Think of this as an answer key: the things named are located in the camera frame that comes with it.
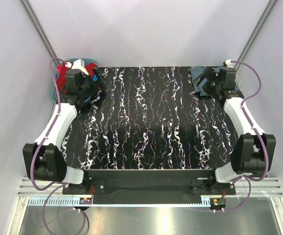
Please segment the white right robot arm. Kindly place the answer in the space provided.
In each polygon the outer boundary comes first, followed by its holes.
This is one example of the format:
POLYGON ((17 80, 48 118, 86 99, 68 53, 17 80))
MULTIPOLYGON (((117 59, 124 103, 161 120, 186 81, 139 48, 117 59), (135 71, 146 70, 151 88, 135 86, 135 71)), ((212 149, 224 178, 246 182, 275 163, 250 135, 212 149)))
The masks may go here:
POLYGON ((221 66, 218 69, 206 67, 193 80, 194 91, 218 101, 238 134, 230 162, 214 169, 203 186, 213 194, 233 188, 240 179, 263 180, 271 168, 276 147, 275 136, 260 128, 251 115, 235 79, 233 67, 221 66))

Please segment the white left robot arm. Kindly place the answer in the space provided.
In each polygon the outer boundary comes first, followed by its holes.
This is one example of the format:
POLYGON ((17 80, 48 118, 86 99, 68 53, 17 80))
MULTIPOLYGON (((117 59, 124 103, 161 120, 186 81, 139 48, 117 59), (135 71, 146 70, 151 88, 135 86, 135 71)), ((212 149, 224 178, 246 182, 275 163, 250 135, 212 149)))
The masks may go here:
POLYGON ((60 183, 73 184, 73 188, 81 193, 90 190, 90 181, 85 171, 67 165, 60 148, 64 136, 76 118, 79 110, 87 101, 105 90, 103 76, 95 64, 87 67, 72 67, 64 71, 65 84, 59 88, 55 84, 57 104, 46 128, 34 143, 23 147, 26 173, 34 188, 43 191, 48 188, 37 186, 36 181, 46 181, 50 185, 60 183))

